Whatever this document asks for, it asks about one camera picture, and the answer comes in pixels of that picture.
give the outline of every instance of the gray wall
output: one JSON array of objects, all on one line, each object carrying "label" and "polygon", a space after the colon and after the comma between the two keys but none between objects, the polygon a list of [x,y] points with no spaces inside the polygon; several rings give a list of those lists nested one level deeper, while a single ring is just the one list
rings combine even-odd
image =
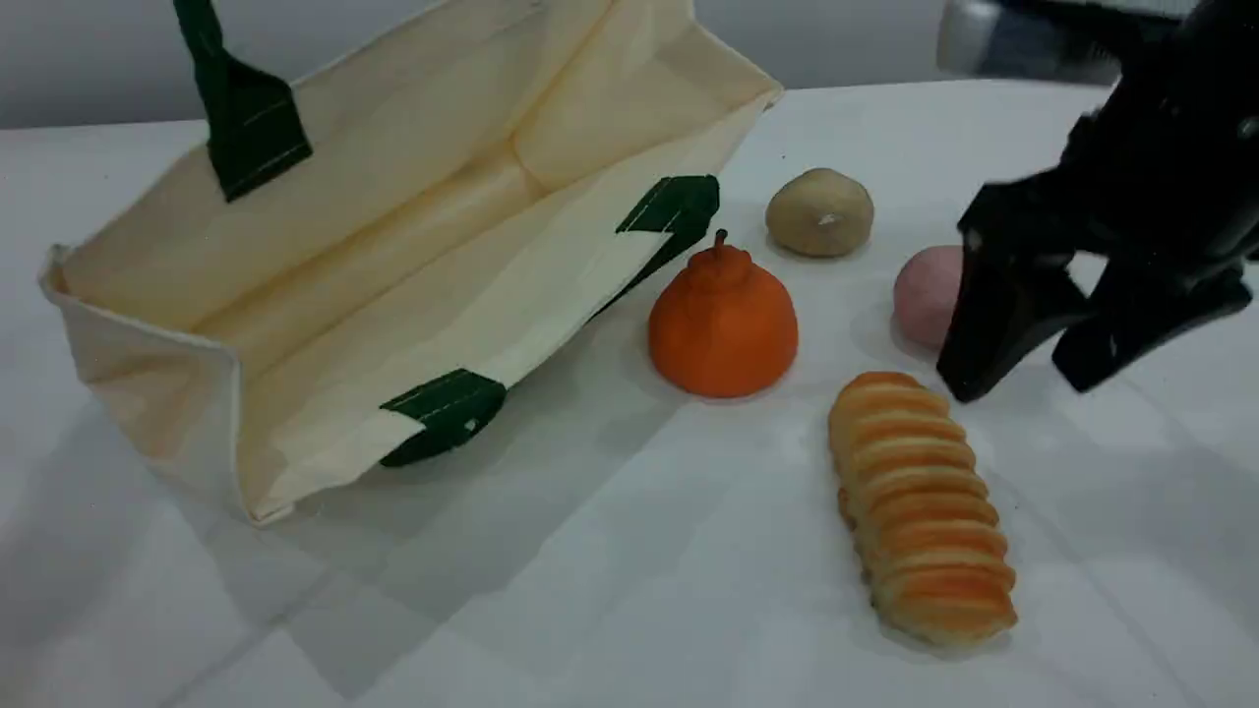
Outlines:
[{"label": "gray wall", "polygon": [[[215,0],[229,48],[296,79],[433,0]],[[696,0],[789,87],[938,78],[944,0]],[[0,0],[0,127],[200,115],[170,0]]]}]

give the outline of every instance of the toy bread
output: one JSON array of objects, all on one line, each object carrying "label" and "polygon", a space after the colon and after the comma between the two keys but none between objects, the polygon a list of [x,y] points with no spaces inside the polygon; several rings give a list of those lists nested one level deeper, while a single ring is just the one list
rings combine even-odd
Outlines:
[{"label": "toy bread", "polygon": [[889,625],[966,646],[1017,621],[1006,538],[948,401],[899,373],[867,373],[831,409],[840,513]]}]

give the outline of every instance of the cream tote bag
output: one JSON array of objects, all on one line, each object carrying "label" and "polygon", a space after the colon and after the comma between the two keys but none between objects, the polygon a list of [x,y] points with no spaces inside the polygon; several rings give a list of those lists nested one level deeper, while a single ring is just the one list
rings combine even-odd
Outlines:
[{"label": "cream tote bag", "polygon": [[449,0],[292,87],[175,6],[209,140],[40,285],[147,464],[259,524],[471,440],[781,92],[691,0]]}]

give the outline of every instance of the bag handle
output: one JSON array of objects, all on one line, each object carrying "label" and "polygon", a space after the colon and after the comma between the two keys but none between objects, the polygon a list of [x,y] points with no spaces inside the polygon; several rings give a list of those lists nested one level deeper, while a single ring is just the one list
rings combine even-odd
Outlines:
[{"label": "bag handle", "polygon": [[210,164],[234,202],[310,157],[293,92],[283,79],[228,54],[210,0],[174,0],[210,123]]}]

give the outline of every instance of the white tablecloth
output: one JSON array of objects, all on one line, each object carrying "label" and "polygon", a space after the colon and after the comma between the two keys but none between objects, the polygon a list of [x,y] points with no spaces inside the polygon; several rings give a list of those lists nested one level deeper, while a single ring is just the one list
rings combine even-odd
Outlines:
[{"label": "white tablecloth", "polygon": [[[266,532],[142,470],[34,285],[50,243],[98,228],[204,127],[0,131],[0,704],[1259,703],[1259,312],[1089,396],[1039,351],[958,409],[1022,617],[978,654],[880,629],[835,510],[822,421],[840,387],[876,368],[939,385],[890,334],[896,270],[957,242],[981,183],[1055,163],[1103,98],[987,82],[791,92],[721,175],[715,222],[794,296],[801,353],[781,385],[718,404],[657,378],[645,320],[675,265],[467,447]],[[872,193],[860,256],[767,244],[765,203],[812,166]]]}]

